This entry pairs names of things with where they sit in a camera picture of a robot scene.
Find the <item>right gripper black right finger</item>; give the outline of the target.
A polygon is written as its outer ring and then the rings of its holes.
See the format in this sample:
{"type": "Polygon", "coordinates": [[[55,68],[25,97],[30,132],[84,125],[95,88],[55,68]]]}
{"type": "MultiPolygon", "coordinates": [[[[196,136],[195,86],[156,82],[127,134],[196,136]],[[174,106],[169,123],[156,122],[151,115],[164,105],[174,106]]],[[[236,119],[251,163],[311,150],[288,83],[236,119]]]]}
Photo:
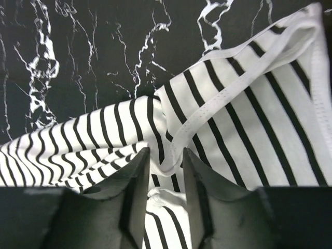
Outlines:
{"type": "Polygon", "coordinates": [[[188,148],[183,170],[193,248],[278,248],[258,192],[219,175],[188,148]]]}

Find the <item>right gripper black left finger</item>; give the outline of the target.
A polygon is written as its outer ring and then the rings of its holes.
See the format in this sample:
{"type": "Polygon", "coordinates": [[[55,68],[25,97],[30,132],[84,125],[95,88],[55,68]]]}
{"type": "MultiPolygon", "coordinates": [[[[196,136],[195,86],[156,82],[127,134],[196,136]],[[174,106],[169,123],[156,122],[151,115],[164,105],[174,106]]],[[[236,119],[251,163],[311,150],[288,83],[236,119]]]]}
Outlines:
{"type": "Polygon", "coordinates": [[[150,149],[83,193],[67,190],[42,248],[141,248],[150,149]]]}

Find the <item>black white striped tank top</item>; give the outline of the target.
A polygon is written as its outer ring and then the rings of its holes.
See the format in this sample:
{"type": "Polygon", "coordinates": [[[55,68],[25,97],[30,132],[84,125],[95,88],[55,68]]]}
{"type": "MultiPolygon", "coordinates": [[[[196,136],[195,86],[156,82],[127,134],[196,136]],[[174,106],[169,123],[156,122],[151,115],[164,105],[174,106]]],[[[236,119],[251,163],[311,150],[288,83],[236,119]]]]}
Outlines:
{"type": "Polygon", "coordinates": [[[143,248],[194,248],[184,148],[237,186],[331,185],[330,61],[312,3],[214,50],[152,96],[112,104],[1,146],[1,186],[104,183],[150,149],[143,248]]]}

